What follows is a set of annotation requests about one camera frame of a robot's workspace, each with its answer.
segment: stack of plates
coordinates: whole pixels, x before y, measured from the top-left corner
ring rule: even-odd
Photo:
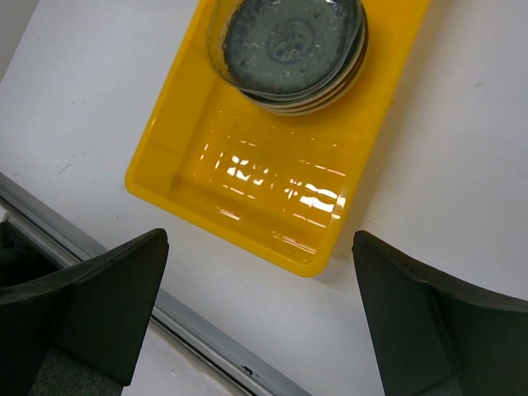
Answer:
[[[366,15],[357,0],[245,0],[223,50],[243,95],[272,113],[301,116],[347,92],[367,44]]]

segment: tray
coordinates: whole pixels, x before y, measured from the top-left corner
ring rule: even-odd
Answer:
[[[429,0],[365,0],[369,53],[324,110],[272,115],[219,78],[201,0],[126,174],[129,192],[300,276],[324,269]]]

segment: white table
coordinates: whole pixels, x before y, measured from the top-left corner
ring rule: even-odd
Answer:
[[[244,396],[179,342],[150,324],[132,384],[122,396]]]
[[[316,279],[125,191],[194,0],[40,0],[0,85],[0,172],[109,248],[164,227],[167,291],[314,395],[381,395],[355,230],[528,299],[528,2],[431,2]]]

